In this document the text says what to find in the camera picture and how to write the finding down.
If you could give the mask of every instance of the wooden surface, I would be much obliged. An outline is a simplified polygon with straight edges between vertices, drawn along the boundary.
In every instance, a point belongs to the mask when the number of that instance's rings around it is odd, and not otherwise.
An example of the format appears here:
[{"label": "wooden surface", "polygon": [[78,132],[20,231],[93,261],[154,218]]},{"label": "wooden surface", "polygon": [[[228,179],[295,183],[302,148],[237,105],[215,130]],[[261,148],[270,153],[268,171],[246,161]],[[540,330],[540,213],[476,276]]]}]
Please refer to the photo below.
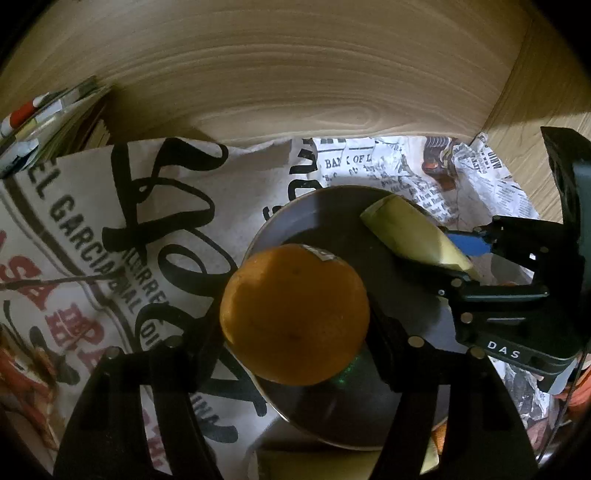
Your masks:
[{"label": "wooden surface", "polygon": [[97,74],[115,141],[481,129],[530,19],[515,0],[56,0],[0,112]]},{"label": "wooden surface", "polygon": [[541,217],[561,221],[540,126],[570,127],[591,138],[591,80],[547,21],[532,17],[515,68],[484,130]]}]

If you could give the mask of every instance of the orange fruit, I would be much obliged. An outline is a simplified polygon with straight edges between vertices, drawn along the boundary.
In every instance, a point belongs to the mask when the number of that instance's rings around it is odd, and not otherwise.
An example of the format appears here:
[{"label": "orange fruit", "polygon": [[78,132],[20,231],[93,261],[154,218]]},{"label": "orange fruit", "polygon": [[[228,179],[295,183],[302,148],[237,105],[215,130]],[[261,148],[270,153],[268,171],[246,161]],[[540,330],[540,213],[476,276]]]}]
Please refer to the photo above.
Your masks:
[{"label": "orange fruit", "polygon": [[349,264],[288,244],[253,255],[234,273],[220,322],[231,351],[255,375],[313,385],[353,361],[367,333],[369,301]]}]

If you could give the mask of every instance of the plate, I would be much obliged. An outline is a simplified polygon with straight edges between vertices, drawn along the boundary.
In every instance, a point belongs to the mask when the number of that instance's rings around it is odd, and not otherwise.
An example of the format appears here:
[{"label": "plate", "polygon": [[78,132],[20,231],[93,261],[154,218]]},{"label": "plate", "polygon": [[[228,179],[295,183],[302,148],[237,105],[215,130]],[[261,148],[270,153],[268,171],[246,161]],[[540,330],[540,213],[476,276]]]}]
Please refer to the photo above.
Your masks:
[{"label": "plate", "polygon": [[[246,257],[287,243],[326,249],[348,262],[384,313],[409,335],[436,348],[466,352],[455,340],[446,303],[404,278],[392,252],[359,215],[390,192],[363,186],[316,190],[290,202],[261,228]],[[289,387],[257,378],[258,388],[287,421],[319,440],[355,450],[378,450],[385,442],[400,401],[375,368],[367,347],[333,378],[309,387]],[[439,389],[434,426],[447,417],[449,386]]]}]

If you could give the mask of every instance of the wooden board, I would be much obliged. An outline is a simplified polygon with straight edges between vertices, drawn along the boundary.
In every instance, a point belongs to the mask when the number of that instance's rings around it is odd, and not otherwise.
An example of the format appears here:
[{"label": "wooden board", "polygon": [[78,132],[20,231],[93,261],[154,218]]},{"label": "wooden board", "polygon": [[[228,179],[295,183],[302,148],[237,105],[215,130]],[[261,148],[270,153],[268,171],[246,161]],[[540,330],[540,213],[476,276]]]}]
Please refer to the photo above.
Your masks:
[{"label": "wooden board", "polygon": [[489,145],[545,220],[562,220],[540,126],[591,138],[591,80],[559,34],[539,15],[505,90],[486,122]]},{"label": "wooden board", "polygon": [[115,141],[471,139],[527,13],[514,0],[56,0],[0,76],[0,112],[91,74]]}]

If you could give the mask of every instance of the wire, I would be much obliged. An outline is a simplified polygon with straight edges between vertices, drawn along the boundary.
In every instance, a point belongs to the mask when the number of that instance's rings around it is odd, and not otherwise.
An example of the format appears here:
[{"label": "wire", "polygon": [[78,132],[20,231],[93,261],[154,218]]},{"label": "wire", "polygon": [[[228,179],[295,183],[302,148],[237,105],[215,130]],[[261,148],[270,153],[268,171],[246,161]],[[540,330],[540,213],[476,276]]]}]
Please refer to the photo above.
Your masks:
[{"label": "wire", "polygon": [[566,413],[566,409],[569,406],[570,399],[572,398],[573,393],[574,393],[575,389],[577,388],[577,382],[579,381],[579,377],[581,376],[581,372],[583,371],[583,364],[585,363],[585,359],[587,358],[587,354],[589,353],[590,346],[591,346],[591,342],[588,342],[583,350],[583,353],[581,354],[581,358],[579,360],[579,363],[577,364],[577,369],[575,370],[575,373],[574,373],[574,379],[573,379],[573,382],[570,386],[569,393],[566,395],[566,400],[564,401],[564,405],[562,405],[560,407],[560,410],[558,411],[558,416],[556,417],[556,422],[554,422],[554,427],[552,428],[552,431],[550,432],[549,437],[544,442],[544,447],[540,450],[540,454],[538,455],[538,458],[536,459],[538,463],[540,463],[542,461],[542,458],[544,457],[546,450],[550,446],[550,443],[552,443],[552,440],[554,440],[554,437],[556,436],[556,433],[558,432],[558,428],[560,428],[560,423],[562,422],[562,418],[564,417],[564,414]]}]

